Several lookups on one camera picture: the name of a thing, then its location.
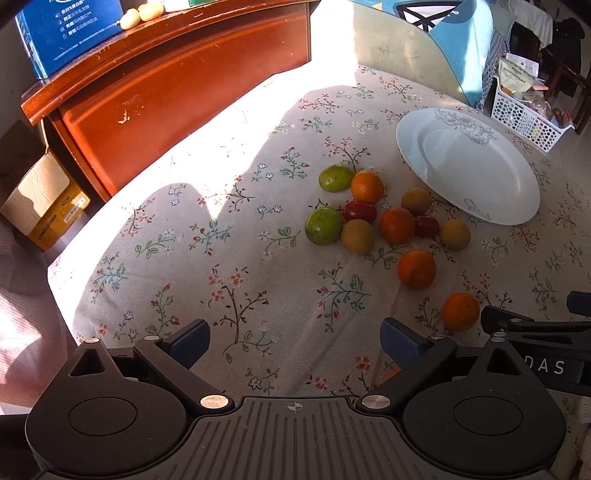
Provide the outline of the brown kiwi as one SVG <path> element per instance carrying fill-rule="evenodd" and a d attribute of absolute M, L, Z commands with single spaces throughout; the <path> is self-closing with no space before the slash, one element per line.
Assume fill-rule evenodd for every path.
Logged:
<path fill-rule="evenodd" d="M 471 239 L 470 229 L 461 220 L 450 219 L 442 223 L 441 240 L 449 250 L 464 250 L 470 245 Z"/>
<path fill-rule="evenodd" d="M 423 215 L 431 207 L 432 198 L 430 193 L 422 188 L 411 188 L 401 197 L 401 207 L 413 215 Z"/>
<path fill-rule="evenodd" d="M 365 255 L 374 248 L 375 230 L 362 219 L 353 219 L 342 226 L 341 244 L 356 255 Z"/>

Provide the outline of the red tomato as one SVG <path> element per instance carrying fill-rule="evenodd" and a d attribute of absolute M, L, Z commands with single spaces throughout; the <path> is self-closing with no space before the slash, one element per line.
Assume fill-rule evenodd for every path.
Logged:
<path fill-rule="evenodd" d="M 419 238 L 435 238 L 441 232 L 439 221 L 429 215 L 415 217 L 415 235 Z"/>
<path fill-rule="evenodd" d="M 342 207 L 342 217 L 346 222 L 352 220 L 363 220 L 373 225 L 378 217 L 375 205 L 359 200 L 352 200 Z"/>

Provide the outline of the dark orange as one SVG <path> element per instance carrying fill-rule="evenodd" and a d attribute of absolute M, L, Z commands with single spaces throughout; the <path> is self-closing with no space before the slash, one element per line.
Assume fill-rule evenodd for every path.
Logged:
<path fill-rule="evenodd" d="M 390 244 L 405 244 L 415 237 L 416 220 L 410 211 L 392 207 L 381 214 L 379 230 Z"/>

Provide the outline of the green fruit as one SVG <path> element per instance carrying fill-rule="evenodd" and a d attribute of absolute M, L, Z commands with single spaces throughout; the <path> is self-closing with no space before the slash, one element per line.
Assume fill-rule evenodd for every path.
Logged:
<path fill-rule="evenodd" d="M 318 185 L 325 192 L 339 193 L 349 189 L 355 172 L 345 165 L 331 165 L 318 174 Z"/>
<path fill-rule="evenodd" d="M 311 243 L 318 246 L 330 245 L 339 239 L 342 223 L 342 216 L 337 210 L 322 207 L 308 215 L 304 232 Z"/>

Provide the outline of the white floral plate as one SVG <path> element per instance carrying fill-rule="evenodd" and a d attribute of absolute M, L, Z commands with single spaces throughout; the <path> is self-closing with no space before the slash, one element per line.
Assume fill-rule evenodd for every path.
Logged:
<path fill-rule="evenodd" d="M 424 108 L 399 122 L 396 140 L 412 171 L 468 214 L 504 226 L 530 221 L 540 206 L 536 176 L 523 154 L 480 119 Z"/>

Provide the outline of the white perforated basket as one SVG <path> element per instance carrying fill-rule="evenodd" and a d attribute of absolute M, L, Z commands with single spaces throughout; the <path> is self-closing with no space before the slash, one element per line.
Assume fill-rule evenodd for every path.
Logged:
<path fill-rule="evenodd" d="M 555 116 L 546 118 L 546 114 L 539 114 L 523 102 L 506 94 L 495 79 L 495 97 L 491 109 L 491 117 L 513 134 L 527 140 L 538 150 L 549 153 L 562 136 L 574 125 L 570 117 L 565 114 L 564 125 L 561 126 Z"/>

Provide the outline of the floral tablecloth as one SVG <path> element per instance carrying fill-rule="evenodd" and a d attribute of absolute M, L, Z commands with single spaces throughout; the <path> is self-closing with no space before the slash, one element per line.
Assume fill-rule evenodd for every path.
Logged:
<path fill-rule="evenodd" d="M 343 75 L 301 68 L 256 87 L 117 193 L 50 266 L 72 335 L 127 347 L 202 318 L 211 347 L 197 374 L 231 397 L 358 397 L 398 372 L 379 342 L 388 316 L 439 333 L 447 297 L 467 292 L 484 305 L 566 320 L 567 294 L 590 286 L 590 193 L 524 142 L 518 149 L 541 193 L 536 216 L 495 225 L 436 198 L 432 215 L 465 222 L 472 240 L 457 253 L 414 241 L 438 267 L 424 291 L 398 280 L 406 245 L 378 239 L 358 255 L 308 240 L 312 211 L 349 200 L 318 185 L 331 165 L 377 173 L 386 186 L 380 210 L 419 185 L 396 129 L 428 107 L 463 110 L 364 66 Z"/>

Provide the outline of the brown cardboard box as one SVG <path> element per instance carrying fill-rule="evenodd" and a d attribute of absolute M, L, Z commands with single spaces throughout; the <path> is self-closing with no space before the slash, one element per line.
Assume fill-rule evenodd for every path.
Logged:
<path fill-rule="evenodd" d="M 88 195 L 47 149 L 1 203 L 1 215 L 46 252 L 89 203 Z"/>

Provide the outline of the red wooden cabinet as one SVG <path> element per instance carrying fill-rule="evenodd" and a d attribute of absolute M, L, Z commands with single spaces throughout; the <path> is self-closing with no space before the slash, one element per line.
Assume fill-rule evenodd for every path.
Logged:
<path fill-rule="evenodd" d="M 22 97 L 108 201 L 270 76 L 311 60 L 314 1 L 213 1 L 119 34 Z"/>

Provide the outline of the houndstooth sofa cover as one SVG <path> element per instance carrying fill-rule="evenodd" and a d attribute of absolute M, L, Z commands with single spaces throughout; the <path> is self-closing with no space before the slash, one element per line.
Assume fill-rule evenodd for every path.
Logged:
<path fill-rule="evenodd" d="M 482 75 L 482 94 L 475 109 L 482 111 L 485 101 L 493 85 L 493 79 L 498 72 L 499 60 L 509 51 L 506 39 L 496 30 L 493 31 L 485 68 Z"/>

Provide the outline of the blue cushion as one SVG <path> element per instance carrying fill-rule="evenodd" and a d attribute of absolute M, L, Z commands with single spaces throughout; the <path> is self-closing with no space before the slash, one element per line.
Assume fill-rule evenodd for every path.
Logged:
<path fill-rule="evenodd" d="M 465 95 L 481 101 L 494 20 L 487 1 L 363 1 L 363 6 L 395 16 L 428 34 L 438 45 Z"/>

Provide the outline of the yellow fruit on cabinet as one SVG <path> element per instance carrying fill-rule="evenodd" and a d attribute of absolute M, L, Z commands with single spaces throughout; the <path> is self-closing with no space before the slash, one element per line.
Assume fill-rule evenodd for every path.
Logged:
<path fill-rule="evenodd" d="M 120 18 L 119 26 L 122 30 L 130 30 L 141 22 L 139 12 L 135 8 L 128 9 Z"/>
<path fill-rule="evenodd" d="M 164 6 L 161 2 L 152 1 L 139 5 L 137 11 L 142 22 L 149 22 L 163 15 Z"/>

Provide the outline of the blue cardboard box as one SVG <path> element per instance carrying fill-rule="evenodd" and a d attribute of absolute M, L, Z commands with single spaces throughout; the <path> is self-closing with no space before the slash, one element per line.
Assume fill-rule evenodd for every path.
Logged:
<path fill-rule="evenodd" d="M 47 79 L 121 32 L 118 0 L 36 0 L 15 16 L 35 76 Z"/>

